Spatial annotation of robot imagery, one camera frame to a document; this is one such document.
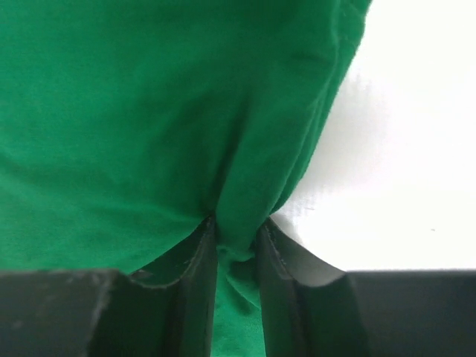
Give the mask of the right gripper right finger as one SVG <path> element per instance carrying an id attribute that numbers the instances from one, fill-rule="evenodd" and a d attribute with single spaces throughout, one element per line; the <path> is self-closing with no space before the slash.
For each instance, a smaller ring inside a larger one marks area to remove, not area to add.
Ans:
<path id="1" fill-rule="evenodd" d="M 268 220 L 257 235 L 267 356 L 344 356 L 348 283 Z"/>

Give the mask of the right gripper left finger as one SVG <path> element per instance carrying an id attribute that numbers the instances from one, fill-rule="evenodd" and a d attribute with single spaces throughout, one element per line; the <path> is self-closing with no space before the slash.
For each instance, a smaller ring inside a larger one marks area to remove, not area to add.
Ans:
<path id="1" fill-rule="evenodd" d="M 209 356 L 216 297 L 216 223 L 208 217 L 186 239 L 131 274 L 171 294 L 159 356 Z"/>

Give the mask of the green t-shirt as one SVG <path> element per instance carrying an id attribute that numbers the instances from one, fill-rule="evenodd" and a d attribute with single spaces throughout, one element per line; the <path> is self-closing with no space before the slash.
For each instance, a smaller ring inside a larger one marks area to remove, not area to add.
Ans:
<path id="1" fill-rule="evenodd" d="M 131 273 L 208 216 L 214 356 L 263 356 L 254 239 L 302 179 L 368 1 L 3 1 L 1 268 Z"/>

